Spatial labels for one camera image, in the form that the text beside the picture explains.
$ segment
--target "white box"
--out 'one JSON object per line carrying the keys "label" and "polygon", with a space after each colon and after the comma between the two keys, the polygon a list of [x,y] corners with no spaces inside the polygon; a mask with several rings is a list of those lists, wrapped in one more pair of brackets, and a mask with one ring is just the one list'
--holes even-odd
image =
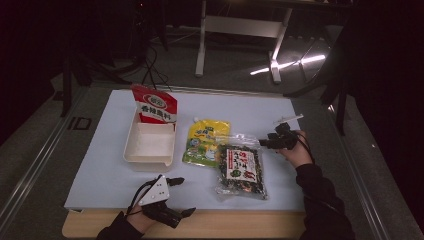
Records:
{"label": "white box", "polygon": [[134,171],[169,171],[174,155],[175,129],[172,123],[142,123],[136,112],[128,133],[124,159]]}

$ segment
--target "snack bag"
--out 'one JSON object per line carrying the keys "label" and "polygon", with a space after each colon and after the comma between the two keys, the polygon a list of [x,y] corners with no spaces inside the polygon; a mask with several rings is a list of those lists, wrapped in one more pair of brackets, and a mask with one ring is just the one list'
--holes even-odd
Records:
{"label": "snack bag", "polygon": [[218,166],[218,162],[215,160],[215,153],[218,149],[215,136],[228,135],[229,132],[229,122],[211,119],[195,122],[188,132],[183,162],[208,167]]}
{"label": "snack bag", "polygon": [[259,141],[239,134],[218,137],[217,143],[216,159],[219,162],[220,184],[215,188],[216,192],[268,199]]}
{"label": "snack bag", "polygon": [[141,84],[131,85],[140,121],[143,123],[175,123],[177,100],[166,92]]}

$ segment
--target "table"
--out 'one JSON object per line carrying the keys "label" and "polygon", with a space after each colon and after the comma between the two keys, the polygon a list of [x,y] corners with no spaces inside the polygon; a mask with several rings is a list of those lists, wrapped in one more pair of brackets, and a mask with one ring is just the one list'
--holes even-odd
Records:
{"label": "table", "polygon": [[[74,107],[68,117],[59,124],[59,131],[54,137],[57,141],[51,142],[46,147],[51,151],[47,152],[45,160],[34,171],[34,174],[38,174],[37,181],[29,182],[32,184],[29,191],[18,189],[20,197],[12,198],[15,205],[19,206],[18,209],[7,212],[14,216],[12,219],[6,219],[9,221],[9,234],[13,236],[13,234],[19,235],[24,232],[25,235],[31,235],[33,239],[45,239],[47,234],[58,239],[63,231],[63,234],[68,237],[90,238],[95,237],[99,229],[110,224],[119,209],[85,210],[83,213],[76,213],[68,212],[63,208],[63,204],[81,161],[87,153],[112,90],[104,87],[82,87],[77,92],[77,101],[74,102]],[[201,93],[206,94],[206,92],[213,94],[212,90]],[[238,93],[221,91],[219,94]],[[281,97],[279,95],[253,95]],[[325,175],[334,181],[338,195],[345,201],[346,213],[352,219],[354,230],[363,239],[374,239],[373,232],[376,230],[376,226],[369,221],[369,216],[374,215],[374,210],[363,205],[369,199],[367,199],[367,195],[358,191],[362,187],[357,184],[360,176],[351,167],[352,159],[340,140],[331,114],[316,101],[297,99],[292,100],[292,103],[295,112],[305,116],[299,120],[299,125],[301,129],[308,132],[317,163],[323,168]],[[78,119],[84,126],[75,126]],[[23,179],[25,180],[23,183],[31,180],[26,179],[25,176]],[[249,223],[240,225],[240,228],[232,228],[231,231],[224,227],[227,225],[227,221],[246,219],[246,216],[254,217],[257,221],[249,221]],[[220,238],[224,236],[229,238],[296,238],[303,231],[302,221],[303,213],[301,212],[202,210],[190,218],[183,219],[181,225],[175,230],[158,225],[148,236],[150,238],[171,236],[173,238]]]}
{"label": "table", "polygon": [[281,83],[281,76],[279,72],[279,64],[277,56],[280,51],[281,43],[284,39],[286,29],[289,25],[289,20],[293,9],[316,9],[325,11],[341,11],[351,7],[351,4],[330,4],[328,2],[317,2],[314,0],[253,0],[248,4],[257,4],[261,6],[286,8],[284,19],[282,22],[277,21],[264,21],[252,20],[242,18],[231,18],[223,16],[206,15],[206,2],[202,1],[201,9],[201,23],[200,23],[200,46],[196,62],[195,75],[197,77],[203,76],[203,67],[205,64],[205,34],[206,32],[219,32],[240,34],[249,36],[259,36],[275,38],[275,46],[269,52],[269,69],[274,83]]}

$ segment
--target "gray floor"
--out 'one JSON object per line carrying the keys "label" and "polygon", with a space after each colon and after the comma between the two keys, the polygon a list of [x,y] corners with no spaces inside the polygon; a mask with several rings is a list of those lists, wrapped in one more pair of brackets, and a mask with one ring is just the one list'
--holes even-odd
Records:
{"label": "gray floor", "polygon": [[[275,85],[269,73],[260,73],[250,75],[250,72],[268,67],[267,52],[272,48],[272,41],[240,38],[237,42],[230,44],[226,43],[225,36],[210,35],[208,36],[207,52],[205,59],[205,70],[202,78],[194,76],[196,57],[198,51],[198,35],[196,29],[172,30],[169,31],[170,51],[165,52],[160,44],[153,44],[157,50],[157,61],[155,67],[161,74],[168,77],[167,84],[173,87],[190,87],[200,89],[217,89],[230,90],[241,92],[263,92],[285,94],[295,91],[306,83],[304,82],[298,66],[290,66],[282,69],[281,75],[283,83]],[[181,37],[187,36],[194,32],[193,35],[187,38],[178,40]],[[280,63],[296,61],[308,49],[310,42],[305,42],[302,39],[288,38],[284,41],[282,51],[279,55]],[[327,54],[328,46],[323,41],[318,41],[308,55]],[[127,61],[117,60],[117,64],[127,64]],[[319,69],[320,62],[306,65],[306,73],[308,79]],[[125,79],[134,82],[142,81],[144,71],[139,71],[126,76]],[[158,75],[154,75],[154,81],[157,84],[161,83]],[[61,76],[53,79],[53,84],[60,89]],[[97,76],[93,86],[99,89],[109,89],[113,83]],[[301,98],[318,99],[322,93],[324,86],[316,89]],[[87,97],[96,98],[97,101],[107,101],[107,91],[101,91],[98,95],[89,92]],[[412,215],[406,207],[399,190],[394,183],[387,166],[384,163],[381,152],[378,149],[369,129],[364,123],[360,113],[355,106],[355,100],[348,98],[347,112],[345,117],[346,136],[343,137],[343,142],[350,150],[350,154],[355,159],[354,168],[363,176],[363,183],[367,186],[368,194],[373,200],[371,204],[379,213],[382,221],[387,229],[390,239],[424,239],[421,231],[416,225]],[[89,106],[83,106],[78,111],[93,115],[101,115],[102,109],[90,109]],[[43,144],[48,139],[50,133],[57,123],[63,121],[59,115],[61,112],[61,102],[49,100],[0,148],[0,187],[2,194],[0,197],[0,205],[7,202],[7,197],[13,192],[15,185],[19,182],[21,176],[29,168],[31,163],[36,158]],[[89,133],[73,133],[81,134],[78,136],[81,139],[81,145],[85,146],[90,142],[90,136],[94,133],[95,128],[91,128]],[[51,192],[45,194],[44,199],[34,199],[34,203],[25,203],[22,205],[17,218],[10,225],[9,230],[4,236],[5,239],[28,239],[28,234],[31,234],[31,239],[61,239],[63,236],[58,234],[61,232],[60,226],[63,224],[66,210],[62,209],[55,215],[49,214],[49,209],[46,206],[62,206],[61,202],[50,202],[49,199],[58,199],[50,197],[55,192],[60,192],[56,189],[61,188],[62,184],[67,186],[67,174],[72,175],[78,170],[78,163],[63,163],[60,162],[61,157],[65,158],[66,154],[73,154],[83,158],[86,149],[76,148],[73,151],[64,148],[58,144],[59,149],[49,159],[49,164],[46,165],[45,171],[51,177],[55,177],[57,182],[52,184],[49,178],[45,178],[46,174],[37,180],[34,185],[37,188],[50,184],[52,185]],[[63,168],[65,164],[69,168],[68,173],[56,171],[58,168]],[[40,210],[45,213],[44,216],[38,216]],[[57,224],[48,226],[51,219],[57,219]],[[355,226],[358,231],[359,239],[370,239],[370,235],[361,234],[361,226]]]}

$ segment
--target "person's right hand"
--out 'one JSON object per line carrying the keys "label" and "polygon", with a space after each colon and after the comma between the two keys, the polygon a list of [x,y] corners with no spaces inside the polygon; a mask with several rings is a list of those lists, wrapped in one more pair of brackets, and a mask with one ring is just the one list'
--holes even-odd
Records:
{"label": "person's right hand", "polygon": [[[306,137],[306,133],[303,131],[296,131],[301,136],[299,136],[299,139],[307,145],[304,137]],[[288,149],[278,149],[278,153],[282,154],[284,157],[286,157],[287,161],[289,161],[294,168],[297,168],[303,164],[312,164],[312,158],[309,155],[308,151],[305,149],[305,147],[301,143],[296,143],[294,148],[292,150]]]}

